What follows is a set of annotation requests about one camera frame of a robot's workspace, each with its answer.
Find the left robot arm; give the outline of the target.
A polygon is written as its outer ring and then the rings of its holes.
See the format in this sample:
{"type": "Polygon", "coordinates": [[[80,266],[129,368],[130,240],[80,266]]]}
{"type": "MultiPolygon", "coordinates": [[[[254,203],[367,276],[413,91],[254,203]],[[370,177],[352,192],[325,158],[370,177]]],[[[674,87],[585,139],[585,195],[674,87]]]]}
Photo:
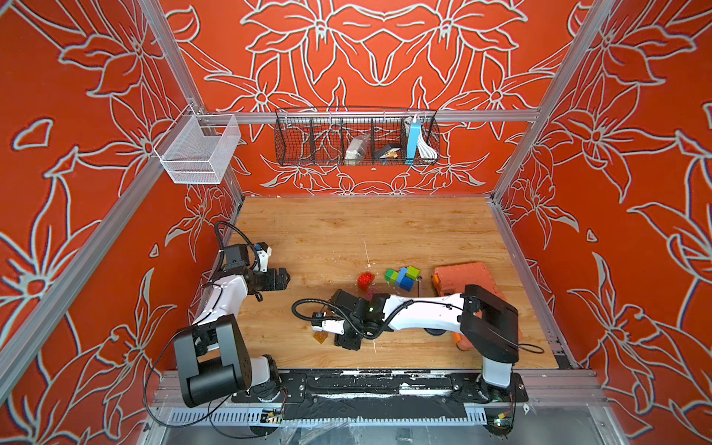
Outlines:
{"type": "Polygon", "coordinates": [[[276,361],[268,354],[251,356],[237,323],[245,300],[287,288],[286,269],[269,266],[272,249],[261,242],[223,250],[224,264],[206,289],[210,292],[197,320],[177,333],[174,355],[186,406],[244,392],[260,402],[274,402],[281,392],[276,361]]]}

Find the red lego brick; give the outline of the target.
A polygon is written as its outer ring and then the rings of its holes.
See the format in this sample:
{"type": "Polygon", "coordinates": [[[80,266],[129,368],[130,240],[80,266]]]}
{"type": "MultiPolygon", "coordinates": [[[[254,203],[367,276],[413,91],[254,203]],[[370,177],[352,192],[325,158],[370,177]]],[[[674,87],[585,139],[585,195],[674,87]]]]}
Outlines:
{"type": "Polygon", "coordinates": [[[360,274],[357,280],[357,287],[361,291],[369,291],[372,283],[375,281],[376,276],[373,273],[365,272],[360,274]]]}

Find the dark blue lego brick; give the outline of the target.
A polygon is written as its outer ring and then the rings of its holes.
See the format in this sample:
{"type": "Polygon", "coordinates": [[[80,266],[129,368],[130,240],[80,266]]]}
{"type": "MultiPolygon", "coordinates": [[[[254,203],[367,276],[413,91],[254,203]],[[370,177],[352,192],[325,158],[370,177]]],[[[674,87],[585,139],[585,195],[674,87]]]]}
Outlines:
{"type": "Polygon", "coordinates": [[[413,289],[413,286],[415,285],[415,282],[417,280],[411,280],[410,278],[408,278],[406,276],[406,269],[407,267],[400,268],[399,274],[402,276],[402,283],[400,283],[399,288],[410,292],[413,289]]]}

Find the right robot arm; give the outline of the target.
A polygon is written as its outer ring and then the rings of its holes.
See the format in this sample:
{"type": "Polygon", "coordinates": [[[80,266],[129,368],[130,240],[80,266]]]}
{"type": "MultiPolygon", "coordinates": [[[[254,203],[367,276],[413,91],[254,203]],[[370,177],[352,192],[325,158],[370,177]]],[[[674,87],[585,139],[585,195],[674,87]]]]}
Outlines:
{"type": "Polygon", "coordinates": [[[452,332],[465,337],[482,357],[476,380],[476,398],[492,402],[511,397],[514,364],[519,360],[517,309],[480,287],[445,297],[409,298],[379,293],[371,300],[343,290],[327,303],[330,314],[311,323],[315,332],[333,334],[337,345],[358,350],[364,339],[386,332],[424,329],[452,332]]]}

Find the lime lego brick lone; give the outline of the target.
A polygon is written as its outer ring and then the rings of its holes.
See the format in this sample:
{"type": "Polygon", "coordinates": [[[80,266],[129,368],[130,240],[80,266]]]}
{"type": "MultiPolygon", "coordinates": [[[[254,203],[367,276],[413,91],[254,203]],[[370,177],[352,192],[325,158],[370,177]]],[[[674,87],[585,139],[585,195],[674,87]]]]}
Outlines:
{"type": "Polygon", "coordinates": [[[417,280],[420,276],[420,270],[413,266],[408,266],[406,269],[406,276],[411,280],[417,280]]]}

